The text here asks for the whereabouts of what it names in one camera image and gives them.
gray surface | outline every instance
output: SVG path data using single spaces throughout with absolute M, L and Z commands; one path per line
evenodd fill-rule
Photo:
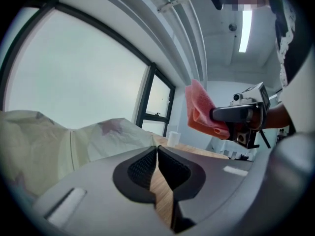
M 69 174 L 50 188 L 34 204 L 42 216 L 71 188 L 87 191 L 63 229 L 77 236 L 87 235 L 171 235 L 172 231 L 159 218 L 153 204 L 130 201 L 115 187 L 115 167 L 148 147 L 100 159 Z
M 279 224 L 301 201 L 315 173 L 315 133 L 299 133 L 281 141 L 270 154 L 264 181 L 252 206 L 238 226 L 235 236 L 251 236 L 257 232 L 268 233 Z M 299 212 L 293 213 L 291 221 L 301 212 L 309 210 L 313 202 L 303 202 Z
M 180 201 L 182 214 L 195 223 L 209 217 L 220 208 L 236 191 L 246 177 L 228 173 L 223 170 L 230 166 L 249 171 L 252 162 L 226 160 L 186 153 L 178 149 L 166 147 L 169 151 L 199 164 L 206 173 L 206 182 L 194 199 Z
M 231 193 L 231 196 L 229 196 L 228 199 L 221 199 L 219 204 L 218 201 L 220 199 L 217 201 L 217 199 L 213 198 L 214 201 L 212 204 L 210 204 L 210 197 L 205 200 L 199 200 L 200 206 L 205 206 L 205 208 L 208 208 L 206 204 L 209 204 L 209 207 L 212 207 L 211 211 L 208 208 L 208 215 L 205 214 L 203 220 L 200 221 L 197 226 L 184 231 L 181 233 L 181 235 L 208 235 L 209 232 L 211 232 L 212 236 L 216 236 L 229 233 L 237 225 L 237 223 L 241 221 L 242 217 L 253 203 L 262 183 L 268 158 L 269 153 L 260 153 L 257 155 L 256 160 L 253 163 L 242 162 L 252 165 L 251 170 L 249 171 L 248 175 L 244 177 L 238 188 L 236 188 L 234 192 Z M 235 163 L 238 162 L 235 160 L 227 161 Z M 223 188 L 228 189 L 228 184 L 226 182 L 218 184 L 219 185 L 213 184 L 212 188 L 218 191 L 218 195 L 220 192 L 223 194 L 223 191 L 221 191 L 220 188 L 223 186 Z M 192 209 L 192 207 L 183 206 L 183 209 L 188 208 Z

white wall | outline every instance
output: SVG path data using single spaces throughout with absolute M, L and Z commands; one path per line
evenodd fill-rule
M 41 111 L 67 128 L 133 121 L 147 66 L 89 24 L 52 11 L 13 65 L 5 110 Z
M 234 94 L 243 92 L 251 86 L 253 85 L 238 82 L 209 81 L 207 92 L 216 107 L 226 107 L 229 106 Z M 185 100 L 182 103 L 178 132 L 181 133 L 181 143 L 196 148 L 206 149 L 211 140 L 211 136 L 187 126 L 187 108 Z
M 272 89 L 277 92 L 281 89 L 282 85 L 280 82 L 280 62 L 278 59 L 276 47 L 272 50 L 270 57 L 267 62 L 264 64 L 263 69 L 266 69 L 266 81 L 269 82 L 269 85 L 272 86 Z
M 178 131 L 184 101 L 185 87 L 176 87 L 171 117 L 167 126 L 166 137 L 168 137 L 170 131 Z

black mesh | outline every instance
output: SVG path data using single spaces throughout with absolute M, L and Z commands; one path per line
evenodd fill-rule
M 174 190 L 190 177 L 190 169 L 163 151 L 158 153 L 158 168 L 169 187 Z
M 150 152 L 143 158 L 131 164 L 128 168 L 129 178 L 137 185 L 150 189 L 152 174 L 156 168 L 157 154 Z

person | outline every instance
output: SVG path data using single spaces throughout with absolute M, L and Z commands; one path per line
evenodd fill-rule
M 302 66 L 312 45 L 310 29 L 302 11 L 293 1 L 288 0 L 226 1 L 231 1 L 231 3 L 237 1 L 238 4 L 249 5 L 250 9 L 268 6 L 276 15 L 276 49 L 281 64 L 280 81 L 282 87 L 285 88 Z M 251 128 L 258 127 L 259 123 L 260 114 L 254 113 L 250 122 Z M 294 126 L 283 103 L 268 110 L 264 128 L 282 128 L 288 125 L 290 125 L 289 134 L 294 133 Z

ceiling pipe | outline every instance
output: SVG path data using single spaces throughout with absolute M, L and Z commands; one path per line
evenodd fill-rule
M 189 19 L 192 32 L 196 39 L 196 44 L 197 44 L 200 61 L 201 61 L 202 75 L 203 75 L 203 81 L 201 83 L 203 87 L 207 89 L 207 81 L 208 81 L 207 56 L 206 56 L 206 48 L 205 48 L 205 43 L 203 41 L 203 35 L 202 35 L 200 23 L 197 18 L 196 12 L 192 6 L 191 1 L 186 1 L 182 3 L 181 5 L 183 6 L 183 9 Z
M 158 8 L 161 8 L 162 6 L 170 3 L 170 0 L 151 0 L 151 1 L 157 7 L 157 10 Z M 198 68 L 196 64 L 196 59 L 193 53 L 191 42 L 189 40 L 185 27 L 180 17 L 178 16 L 176 10 L 173 7 L 171 7 L 167 9 L 166 11 L 161 12 L 161 14 L 164 16 L 167 22 L 172 26 L 174 34 L 176 35 L 181 46 L 183 47 L 183 50 L 188 58 L 192 77 L 197 80 L 200 80 Z

